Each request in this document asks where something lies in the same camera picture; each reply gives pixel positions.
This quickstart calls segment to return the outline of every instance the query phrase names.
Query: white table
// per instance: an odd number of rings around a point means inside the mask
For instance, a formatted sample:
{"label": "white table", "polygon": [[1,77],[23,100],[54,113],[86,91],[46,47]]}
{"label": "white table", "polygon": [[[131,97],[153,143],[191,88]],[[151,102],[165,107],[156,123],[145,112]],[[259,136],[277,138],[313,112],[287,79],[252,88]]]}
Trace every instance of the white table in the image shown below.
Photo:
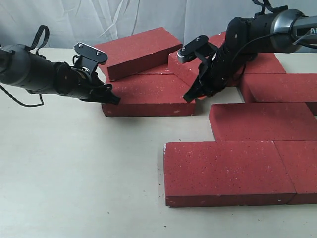
{"label": "white table", "polygon": [[[74,51],[41,53],[70,63]],[[289,73],[317,73],[317,54],[278,57]],[[38,102],[6,88],[25,103]],[[106,118],[100,104],[56,95],[44,100],[44,107],[28,109],[0,93],[1,238],[317,236],[317,205],[164,205],[164,144],[213,141],[210,105],[241,103],[234,88],[199,104],[194,117]]]}

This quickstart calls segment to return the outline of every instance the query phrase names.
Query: white curtain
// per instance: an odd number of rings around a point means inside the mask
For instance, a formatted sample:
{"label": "white curtain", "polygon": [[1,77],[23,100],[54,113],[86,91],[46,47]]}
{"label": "white curtain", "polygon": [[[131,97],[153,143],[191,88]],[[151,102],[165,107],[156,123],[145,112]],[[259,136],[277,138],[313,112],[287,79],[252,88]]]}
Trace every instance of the white curtain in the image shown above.
{"label": "white curtain", "polygon": [[[316,15],[316,0],[270,2]],[[257,11],[252,0],[0,0],[0,44],[30,45],[40,25],[49,26],[51,48],[94,45],[161,26],[187,43]]]}

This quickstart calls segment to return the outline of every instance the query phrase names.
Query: stacked red brick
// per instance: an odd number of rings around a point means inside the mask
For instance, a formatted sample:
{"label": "stacked red brick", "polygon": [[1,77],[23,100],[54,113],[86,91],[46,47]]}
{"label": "stacked red brick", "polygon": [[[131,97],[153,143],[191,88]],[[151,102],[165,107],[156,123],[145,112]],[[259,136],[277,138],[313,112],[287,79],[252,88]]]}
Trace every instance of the stacked red brick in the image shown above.
{"label": "stacked red brick", "polygon": [[100,66],[120,104],[102,104],[107,117],[192,116],[195,102],[183,95],[189,86],[167,69],[168,55],[181,42],[164,28],[95,45],[108,55]]}
{"label": "stacked red brick", "polygon": [[[199,63],[179,64],[172,53],[168,68],[191,85]],[[166,204],[317,203],[317,76],[287,74],[274,54],[259,54],[239,88],[246,103],[211,107],[216,142],[166,145]]]}

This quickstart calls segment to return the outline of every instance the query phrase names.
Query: speckled red brick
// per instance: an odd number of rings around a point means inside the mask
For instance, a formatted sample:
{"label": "speckled red brick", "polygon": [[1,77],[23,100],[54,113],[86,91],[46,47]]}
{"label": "speckled red brick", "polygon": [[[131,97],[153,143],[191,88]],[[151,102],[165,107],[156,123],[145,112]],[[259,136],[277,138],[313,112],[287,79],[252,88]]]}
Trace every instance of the speckled red brick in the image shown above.
{"label": "speckled red brick", "polygon": [[[225,39],[225,32],[210,37],[209,42],[216,46],[221,46]],[[198,76],[198,66],[201,63],[195,59],[189,63],[181,64],[178,61],[177,53],[173,52],[168,58],[168,69],[177,75],[187,85],[192,86]],[[285,69],[273,53],[261,53],[253,62],[247,64],[245,74],[250,73],[286,73]],[[230,87],[236,87],[237,83],[232,82]]]}
{"label": "speckled red brick", "polygon": [[317,121],[305,103],[215,104],[217,141],[317,140]]}
{"label": "speckled red brick", "polygon": [[275,145],[296,190],[289,204],[317,204],[317,141],[277,141]]}
{"label": "speckled red brick", "polygon": [[173,74],[173,73],[168,70],[167,64],[163,64],[158,67],[139,72],[137,74],[161,74],[162,75],[162,74]]}
{"label": "speckled red brick", "polygon": [[103,104],[107,117],[192,116],[195,102],[183,95],[189,87],[175,75],[133,75],[112,83],[119,105]]}
{"label": "speckled red brick", "polygon": [[167,64],[169,53],[181,46],[181,42],[162,27],[95,45],[108,55],[100,69],[111,82]]}
{"label": "speckled red brick", "polygon": [[280,205],[295,195],[272,141],[168,143],[164,181],[171,207]]}
{"label": "speckled red brick", "polygon": [[248,74],[240,90],[246,103],[304,102],[317,115],[317,74]]}

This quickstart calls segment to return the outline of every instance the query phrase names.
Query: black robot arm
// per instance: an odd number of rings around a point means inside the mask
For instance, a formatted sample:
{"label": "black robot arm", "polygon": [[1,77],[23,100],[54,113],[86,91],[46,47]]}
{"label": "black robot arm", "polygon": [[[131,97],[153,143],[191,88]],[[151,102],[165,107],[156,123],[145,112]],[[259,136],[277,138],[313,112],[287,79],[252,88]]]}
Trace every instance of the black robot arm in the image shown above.
{"label": "black robot arm", "polygon": [[[36,47],[44,31],[44,42],[34,54],[31,50]],[[44,104],[42,94],[57,94],[85,102],[119,103],[120,98],[111,92],[112,85],[105,85],[96,73],[98,64],[106,63],[106,53],[78,43],[74,46],[78,55],[73,58],[73,61],[77,58],[73,66],[66,62],[51,62],[38,53],[48,41],[48,36],[48,27],[41,26],[31,47],[12,45],[0,48],[0,83],[24,88],[30,94],[39,94],[42,103],[25,105],[0,85],[6,94],[19,104],[30,107]]]}
{"label": "black robot arm", "polygon": [[195,98],[212,97],[222,91],[246,63],[258,53],[293,53],[300,47],[317,48],[317,16],[307,17],[301,11],[288,6],[273,8],[268,0],[252,18],[235,17],[226,29],[225,41],[218,48],[208,42],[207,36],[199,36],[180,49],[178,59],[187,63],[199,58],[199,75],[184,95],[187,102]]}

